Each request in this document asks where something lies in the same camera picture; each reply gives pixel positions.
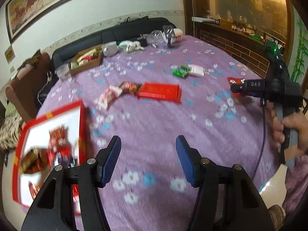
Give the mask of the right hand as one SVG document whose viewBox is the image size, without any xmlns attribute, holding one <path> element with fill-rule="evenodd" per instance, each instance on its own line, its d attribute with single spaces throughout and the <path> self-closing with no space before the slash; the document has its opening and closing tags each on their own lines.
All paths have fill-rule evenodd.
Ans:
<svg viewBox="0 0 308 231">
<path fill-rule="evenodd" d="M 303 154 L 307 154 L 308 122 L 305 115 L 298 112 L 279 120 L 274 108 L 271 109 L 270 113 L 274 147 L 278 148 L 285 141 L 285 135 L 283 134 L 285 128 L 295 129 L 298 132 L 298 148 L 302 150 Z"/>
</svg>

